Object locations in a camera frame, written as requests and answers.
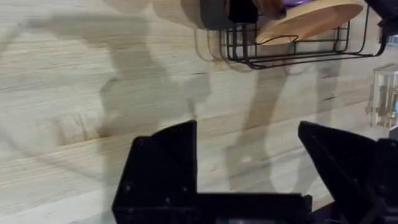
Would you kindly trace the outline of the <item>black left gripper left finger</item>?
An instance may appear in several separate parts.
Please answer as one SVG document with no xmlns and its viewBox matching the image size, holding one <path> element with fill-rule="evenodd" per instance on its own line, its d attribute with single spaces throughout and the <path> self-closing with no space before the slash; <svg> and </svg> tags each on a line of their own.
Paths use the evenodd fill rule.
<svg viewBox="0 0 398 224">
<path fill-rule="evenodd" d="M 131 145 L 112 204 L 117 224 L 194 223 L 197 122 L 189 120 Z"/>
</svg>

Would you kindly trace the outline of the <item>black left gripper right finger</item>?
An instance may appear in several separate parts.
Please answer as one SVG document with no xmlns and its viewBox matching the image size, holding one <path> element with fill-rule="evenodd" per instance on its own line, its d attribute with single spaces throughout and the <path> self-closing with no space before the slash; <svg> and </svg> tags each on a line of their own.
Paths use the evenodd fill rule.
<svg viewBox="0 0 398 224">
<path fill-rule="evenodd" d="M 298 137 L 343 223 L 397 223 L 397 141 L 308 121 Z"/>
</svg>

